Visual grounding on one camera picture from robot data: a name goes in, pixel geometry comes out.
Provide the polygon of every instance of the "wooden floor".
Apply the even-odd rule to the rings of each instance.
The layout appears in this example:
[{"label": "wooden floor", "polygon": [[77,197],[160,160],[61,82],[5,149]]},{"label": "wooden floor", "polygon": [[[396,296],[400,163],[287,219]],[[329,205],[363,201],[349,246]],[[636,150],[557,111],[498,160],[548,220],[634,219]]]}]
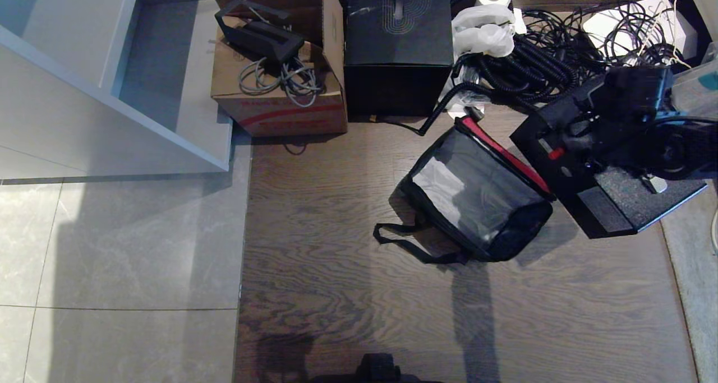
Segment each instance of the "wooden floor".
[{"label": "wooden floor", "polygon": [[[523,118],[489,106],[481,125],[515,153]],[[423,265],[374,241],[376,222],[411,218],[395,186],[450,124],[254,147],[236,381],[353,373],[367,352],[447,383],[695,381],[659,225],[590,241],[556,204],[519,257],[490,265]]]}]

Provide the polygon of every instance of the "cardboard box flap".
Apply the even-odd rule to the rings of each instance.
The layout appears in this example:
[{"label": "cardboard box flap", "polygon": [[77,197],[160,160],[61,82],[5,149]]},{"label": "cardboard box flap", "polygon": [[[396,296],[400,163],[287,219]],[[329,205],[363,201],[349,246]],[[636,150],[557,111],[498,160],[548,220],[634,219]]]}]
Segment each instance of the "cardboard box flap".
[{"label": "cardboard box flap", "polygon": [[344,16],[339,0],[323,0],[321,3],[321,27],[326,62],[344,87]]}]

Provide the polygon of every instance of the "cardboard box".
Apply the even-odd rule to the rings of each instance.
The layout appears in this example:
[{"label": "cardboard box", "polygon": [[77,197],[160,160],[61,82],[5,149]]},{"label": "cardboard box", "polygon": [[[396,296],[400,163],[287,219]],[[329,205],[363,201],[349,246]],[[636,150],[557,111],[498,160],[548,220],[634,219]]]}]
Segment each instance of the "cardboard box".
[{"label": "cardboard box", "polygon": [[349,0],[351,115],[428,117],[454,65],[449,0]]},{"label": "cardboard box", "polygon": [[[269,7],[282,9],[266,3]],[[321,133],[347,132],[347,114],[344,104],[344,34],[342,8],[339,0],[321,0],[316,14],[290,17],[293,28],[300,22],[313,20],[321,23],[321,48],[305,43],[300,59],[314,66],[317,77],[323,80],[325,92],[316,97],[315,104],[303,108],[295,105],[282,89],[267,94],[244,94],[238,84],[240,72],[252,61],[227,43],[221,30],[215,46],[215,63],[212,78],[212,98],[226,110],[250,135],[275,137],[288,135],[320,135]],[[225,17],[228,25],[242,25],[242,20]],[[246,81],[254,82],[250,76]],[[271,82],[267,75],[266,82]]]}]

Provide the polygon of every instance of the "white cabinet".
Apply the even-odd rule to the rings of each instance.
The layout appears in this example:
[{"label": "white cabinet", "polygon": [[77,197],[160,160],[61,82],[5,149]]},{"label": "white cabinet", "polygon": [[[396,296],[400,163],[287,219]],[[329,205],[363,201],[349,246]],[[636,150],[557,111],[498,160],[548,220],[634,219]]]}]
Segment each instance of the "white cabinet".
[{"label": "white cabinet", "polygon": [[227,171],[232,122],[210,97],[217,10],[0,0],[0,178]]}]

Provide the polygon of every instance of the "black bag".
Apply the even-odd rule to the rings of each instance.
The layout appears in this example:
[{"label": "black bag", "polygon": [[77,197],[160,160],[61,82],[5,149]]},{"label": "black bag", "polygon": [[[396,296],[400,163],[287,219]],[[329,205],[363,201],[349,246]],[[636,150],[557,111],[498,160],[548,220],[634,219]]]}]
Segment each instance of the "black bag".
[{"label": "black bag", "polygon": [[383,237],[428,225],[377,224],[379,243],[397,243],[426,264],[507,261],[538,234],[551,216],[554,196],[536,172],[495,142],[470,117],[459,118],[418,159],[398,188],[430,225],[461,247],[433,257],[404,239]]}]

